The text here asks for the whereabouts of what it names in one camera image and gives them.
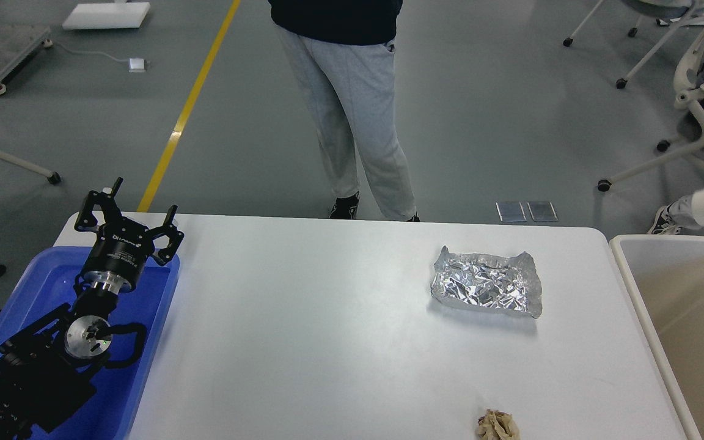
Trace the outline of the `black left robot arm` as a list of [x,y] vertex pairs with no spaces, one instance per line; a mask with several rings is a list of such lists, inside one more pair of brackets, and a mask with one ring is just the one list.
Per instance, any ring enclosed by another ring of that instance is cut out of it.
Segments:
[[110,323],[121,293],[133,292],[148,259],[167,265],[184,234],[174,225],[178,206],[149,228],[126,217],[110,192],[91,191],[75,229],[95,244],[73,281],[75,302],[63,303],[0,344],[0,439],[28,439],[33,426],[52,432],[96,393],[93,376],[124,369],[144,354],[145,323]]

